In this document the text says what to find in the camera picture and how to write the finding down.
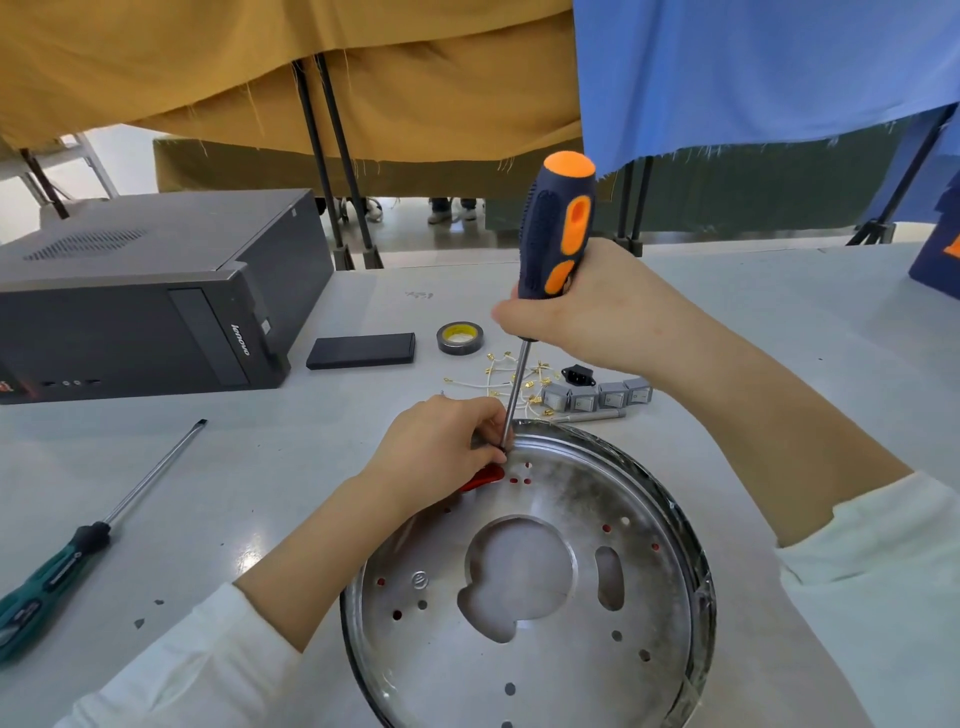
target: white table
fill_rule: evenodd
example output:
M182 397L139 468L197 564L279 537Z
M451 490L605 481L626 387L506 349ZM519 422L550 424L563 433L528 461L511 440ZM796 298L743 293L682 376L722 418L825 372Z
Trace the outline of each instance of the white table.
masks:
M681 291L816 387L912 466L960 482L960 302L906 277L914 245L651 258ZM292 530L367 460L393 416L450 376L480 381L483 352L518 346L489 310L511 264L338 273L291 351L277 390L0 408L0 593L102 518L196 420L210 420L122 519L114 546L49 634L0 669L0 722L50 725L219 584ZM483 352L440 353L469 319ZM412 330L417 360L308 372L317 336ZM557 369L566 355L537 344ZM627 420L587 425L677 498L713 569L718 636L691 726L868 725L850 689L780 590L766 526L719 449L657 394ZM155 604L162 599L163 604ZM141 628L134 621L144 619ZM365 728L336 610L307 650L273 725Z

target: green screwdriver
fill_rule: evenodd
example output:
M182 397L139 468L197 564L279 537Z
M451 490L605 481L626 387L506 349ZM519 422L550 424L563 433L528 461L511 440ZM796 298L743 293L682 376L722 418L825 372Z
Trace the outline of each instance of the green screwdriver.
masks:
M134 486L102 521L82 525L70 543L34 571L19 589L0 599L0 663L18 654L35 638L44 622L56 613L57 603L77 581L90 558L110 543L110 524L147 486L156 480L177 453L206 425L200 420L190 428L143 480Z

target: black metal pole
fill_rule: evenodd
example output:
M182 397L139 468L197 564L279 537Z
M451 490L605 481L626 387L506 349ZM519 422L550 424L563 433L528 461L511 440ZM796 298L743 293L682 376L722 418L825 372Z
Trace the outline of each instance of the black metal pole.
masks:
M650 190L650 175L654 169L654 158L643 158L643 176L640 178L640 189L636 194L636 208L634 209L634 226L630 231L630 242L638 245L637 256L643 257L643 243L640 242L640 223L643 221L643 209L647 205L647 192Z
M340 150L340 161L344 165L344 175L347 177L347 185L350 188L350 197L353 200L353 206L357 213L357 223L360 225L360 236L363 238L363 261L364 265L370 268L383 268L383 261L380 260L380 253L370 237L370 228L367 226L367 211L359 209L360 187L357 185L356 175L353 174L353 162L350 160L350 151L347 147L347 138L344 136L344 125L340 121L340 112L337 110L337 99L333 93L333 83L330 82L330 72L326 67L326 59L323 53L315 53L313 60L317 64L317 70L320 71L320 79L324 84L324 97L326 98L326 108L330 112L330 123L333 125L333 135L337 138L337 149Z
M50 201L51 205L54 206L54 210L57 211L57 215L60 216L60 219L66 220L68 217L70 217L70 213L66 211L66 205L63 204L63 201L60 199L60 195L57 194L57 189L50 183L50 179L47 177L46 172L43 171L43 167L40 166L40 163L36 161L36 157L34 157L29 149L21 149L20 156L23 157L25 162L27 162L27 166L30 167L30 171L34 173L36 181L40 183L40 187L43 189L43 194L47 196L47 199Z
M310 136L310 147L313 149L313 159L317 163L317 172L320 174L320 187L324 189L326 213L330 216L330 227L333 229L333 261L338 271L354 270L353 258L349 248L344 245L343 235L340 233L340 220L337 219L333 192L330 187L330 177L326 174L324 148L320 143L320 134L317 132L317 120L313 115L313 104L310 102L310 89L306 83L306 73L303 71L303 61L293 61L294 80L297 82L297 93L300 96L300 107L303 109L303 121Z
M616 218L616 240L627 237L627 212L630 207L630 188L634 184L634 161L631 159L623 168L623 187L620 190L620 209Z
M890 218L894 216L897 207L903 202L903 198L906 196L907 191L909 191L910 185L913 184L913 181L917 178L921 167L924 166L926 158L930 156L930 152L933 151L933 147L940 138L940 134L943 133L944 127L949 120L953 118L953 114L956 111L956 103L944 107L940 116L937 117L936 122L930 128L930 131L926 133L924 141L917 150L917 154L910 160L910 165L906 168L906 172L903 173L900 182L894 189L894 193L890 196L887 204L883 206L883 210L879 216L861 225L860 230L853 234L853 237L847 245L860 245L861 243L864 245L873 245L880 242L886 233L889 232Z

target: orange label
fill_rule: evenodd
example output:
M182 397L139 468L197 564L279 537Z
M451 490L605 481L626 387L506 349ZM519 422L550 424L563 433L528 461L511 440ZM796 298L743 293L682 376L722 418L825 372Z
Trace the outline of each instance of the orange label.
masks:
M960 235L957 235L953 242L944 248L944 253L953 255L953 257L960 257Z
M573 198L566 206L564 220L564 239L560 243L560 250L564 255L574 255L579 251L587 237L587 220L590 217L590 198L580 195Z
M573 261L565 260L563 263L557 263L552 271L550 271L550 278L546 280L546 285L543 286L543 290L546 291L549 296L556 296L562 290L564 290L564 283L566 283L566 277L570 275L570 271L573 270Z

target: black box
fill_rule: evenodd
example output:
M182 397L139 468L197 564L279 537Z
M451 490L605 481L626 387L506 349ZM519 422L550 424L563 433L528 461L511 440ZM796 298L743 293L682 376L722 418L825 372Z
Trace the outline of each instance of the black box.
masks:
M0 403L277 387L332 273L309 190L95 206L0 246Z

